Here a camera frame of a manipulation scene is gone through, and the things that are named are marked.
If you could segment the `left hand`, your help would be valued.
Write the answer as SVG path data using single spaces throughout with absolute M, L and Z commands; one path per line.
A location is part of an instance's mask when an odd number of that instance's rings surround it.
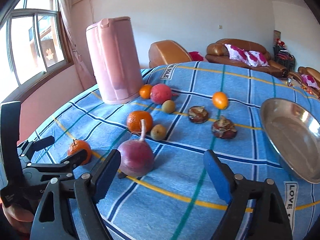
M 10 207 L 2 206 L 4 215 L 10 225 L 20 233 L 29 234 L 34 220 L 34 215 L 20 207 L 12 205 Z

